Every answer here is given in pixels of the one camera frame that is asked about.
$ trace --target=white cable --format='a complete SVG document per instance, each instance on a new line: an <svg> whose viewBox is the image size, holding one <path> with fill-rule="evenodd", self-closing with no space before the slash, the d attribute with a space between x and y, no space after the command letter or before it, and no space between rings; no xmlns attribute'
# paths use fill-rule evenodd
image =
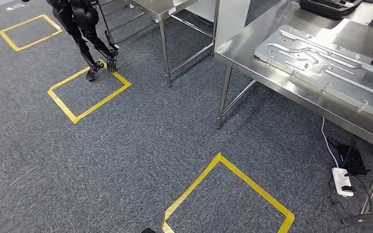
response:
<svg viewBox="0 0 373 233"><path fill-rule="evenodd" d="M324 134L324 124L325 124L325 118L323 117L323 118L322 118L321 133L322 133L322 135L324 136L324 140L325 140L325 143L327 144L328 151L331 153L332 158L334 159L335 164L337 165L337 167L339 167L339 166L338 166L338 162L337 162L337 160L335 159L334 154L332 153L331 149L329 148L327 137L326 137L325 134Z"/></svg>

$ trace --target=black cable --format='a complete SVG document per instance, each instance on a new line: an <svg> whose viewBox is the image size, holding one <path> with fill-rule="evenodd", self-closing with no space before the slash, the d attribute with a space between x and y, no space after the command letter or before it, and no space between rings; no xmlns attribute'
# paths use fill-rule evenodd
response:
<svg viewBox="0 0 373 233"><path fill-rule="evenodd" d="M370 196L370 193L368 192L368 189L365 187L364 182L363 182L360 178L358 178L357 176L355 176L355 175L348 174L348 176L350 176L350 177L354 177L354 178L356 178L357 180L359 180L359 181L361 182L362 187L364 188L365 192L366 192L367 195L368 195L368 199L370 200L370 204L369 204L369 206L368 206L368 210L369 210L369 209L371 208L371 196Z"/></svg>
<svg viewBox="0 0 373 233"><path fill-rule="evenodd" d="M332 199L332 191L331 191L331 186L330 186L330 183L331 183L331 180L333 179L332 177L332 174L331 174L331 178L329 179L328 181L328 190L329 190L329 196L327 197L330 201L331 201L331 204L332 205L339 205L341 206L341 208L343 209L343 211L348 215L348 216L352 216L352 214L348 213L347 210L345 209L345 207L341 204L341 201L334 201Z"/></svg>
<svg viewBox="0 0 373 233"><path fill-rule="evenodd" d="M196 14L194 14L194 13L192 13L192 14L194 15L194 17L195 17L197 20L201 21L202 23L204 23L204 24L206 24L206 25L208 25L208 26L210 26L210 27L213 27L213 26L214 26L214 24L211 24L211 23L207 23L207 22L205 22L205 19L201 19L201 17L199 17L198 15L196 15Z"/></svg>

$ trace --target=table top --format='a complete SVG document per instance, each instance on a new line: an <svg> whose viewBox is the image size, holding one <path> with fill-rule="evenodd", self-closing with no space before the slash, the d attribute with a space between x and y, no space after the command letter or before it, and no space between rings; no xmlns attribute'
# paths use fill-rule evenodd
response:
<svg viewBox="0 0 373 233"><path fill-rule="evenodd" d="M129 4L139 7L157 20L163 20L197 2L199 0L128 0Z"/></svg>
<svg viewBox="0 0 373 233"><path fill-rule="evenodd" d="M254 56L255 48L289 25L327 42L372 57L373 28L348 19L331 20L283 0L221 45L215 57L263 85L373 144L373 115L291 77Z"/></svg>

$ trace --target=black case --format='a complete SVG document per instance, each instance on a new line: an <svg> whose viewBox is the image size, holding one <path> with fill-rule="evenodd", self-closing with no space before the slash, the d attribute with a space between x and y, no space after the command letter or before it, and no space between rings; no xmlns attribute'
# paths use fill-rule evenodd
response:
<svg viewBox="0 0 373 233"><path fill-rule="evenodd" d="M301 0L300 7L320 15L340 19L353 12L363 0Z"/></svg>

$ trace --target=floor marking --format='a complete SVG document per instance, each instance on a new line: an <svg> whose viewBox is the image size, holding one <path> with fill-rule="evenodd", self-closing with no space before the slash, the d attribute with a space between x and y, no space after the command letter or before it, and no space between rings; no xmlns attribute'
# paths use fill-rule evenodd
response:
<svg viewBox="0 0 373 233"><path fill-rule="evenodd" d="M279 203L275 198L269 195L264 189L252 181L247 175L240 171L236 166L224 158L221 153L218 153L214 159L209 163L209 165L204 169L204 171L198 176L198 178L181 194L181 196L171 204L164 213L164 220L162 222L162 230L164 233L175 233L171 227L167 224L168 218L172 213L178 208L178 206L191 194L191 192L199 185L199 183L208 175L208 173L215 167L215 165L221 162L227 168L229 168L234 174L240 177L243 181L247 183L255 192L261 195L265 200L267 200L275 209L281 212L285 216L285 220L278 230L278 233L288 232L291 224L294 221L294 214L291 213L285 206Z"/></svg>
<svg viewBox="0 0 373 233"><path fill-rule="evenodd" d="M37 40L37 41L35 41L35 42L32 42L32 43L30 43L30 44L28 44L28 45L25 45L25 46L22 46L22 47L18 47L18 46L16 46L15 45L15 43L6 35L6 31L9 31L9 30L11 30L11 29L14 29L14 28L16 28L16 27L19 27L19 26L21 26L21 25L23 25L23 24L26 24L26 23L29 23L29 22L31 22L31 21L34 21L34 20L36 20L36 19L39 19L39 18L44 18L48 23L50 23L57 31L56 32L54 32L54 33L52 33L52 34L50 34L50 35L48 35L48 36L45 36L44 38L42 38L42 39L39 39L39 40ZM21 50L24 50L24 49L26 49L26 48L29 48L30 46L32 46L32 45L36 45L37 43L39 43L39 42L42 42L42 41L44 41L44 40L46 40L46 39L48 39L48 38L50 38L50 37L53 37L54 35L57 35L57 34L59 34L60 32L62 32L62 29L61 29L61 27L59 27L55 22L53 22L46 14L43 14L43 15L40 15L40 16L36 16L36 17L34 17L34 18L31 18L31 19L28 19L28 20L26 20L26 21L24 21L24 22L22 22L22 23L19 23L19 24L16 24L16 25L14 25L14 26L12 26L12 27L9 27L9 28L5 28L5 29L3 29L3 30L1 30L0 31L0 35L3 37L3 39L15 50L15 51L21 51Z"/></svg>
<svg viewBox="0 0 373 233"><path fill-rule="evenodd" d="M103 60L99 60L103 63L104 67L106 67L106 63L103 61ZM58 96L55 94L55 92L53 91L55 88L71 81L72 79L80 76L81 74L84 74L85 72L87 72L88 70L90 69L90 67L87 67L81 71L79 71L78 73L66 78L65 80L51 86L48 90L48 94L49 96L53 99L53 101L55 101L56 104L58 104L58 106L62 109L62 111L69 117L69 119L74 123L76 124L80 119L84 118L85 116L87 116L88 114L92 113L95 109L99 108L101 105L103 105L104 103L110 101L113 97L115 97L117 94L121 93L122 91L124 91L126 88L130 87L131 84L124 78L122 77L120 74L118 74L116 71L113 72L112 74L123 84L122 87L120 87L118 90L114 91L112 94L110 94L109 96L107 96L106 98L104 98L103 100L99 101L97 104L95 104L94 106L90 107L88 110L84 111L83 113L81 113L79 116L75 116L71 110L69 110L69 108L62 102L62 100L60 98L58 98Z"/></svg>

